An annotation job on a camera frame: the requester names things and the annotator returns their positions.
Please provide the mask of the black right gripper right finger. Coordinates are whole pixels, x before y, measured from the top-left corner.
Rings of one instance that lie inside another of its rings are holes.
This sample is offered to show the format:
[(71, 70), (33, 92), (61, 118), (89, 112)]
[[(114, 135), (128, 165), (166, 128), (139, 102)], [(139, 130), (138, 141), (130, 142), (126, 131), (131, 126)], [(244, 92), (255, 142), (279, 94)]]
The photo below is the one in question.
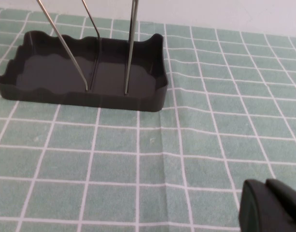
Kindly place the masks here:
[(296, 190), (277, 179), (267, 179), (266, 186), (296, 225)]

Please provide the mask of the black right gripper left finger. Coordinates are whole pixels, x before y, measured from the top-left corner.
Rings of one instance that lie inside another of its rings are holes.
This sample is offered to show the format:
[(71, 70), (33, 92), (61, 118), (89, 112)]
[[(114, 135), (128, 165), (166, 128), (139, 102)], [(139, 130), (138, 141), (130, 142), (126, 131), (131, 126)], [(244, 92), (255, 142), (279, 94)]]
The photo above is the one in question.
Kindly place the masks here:
[(293, 221), (276, 196), (254, 179), (243, 183), (239, 224), (242, 232), (293, 231)]

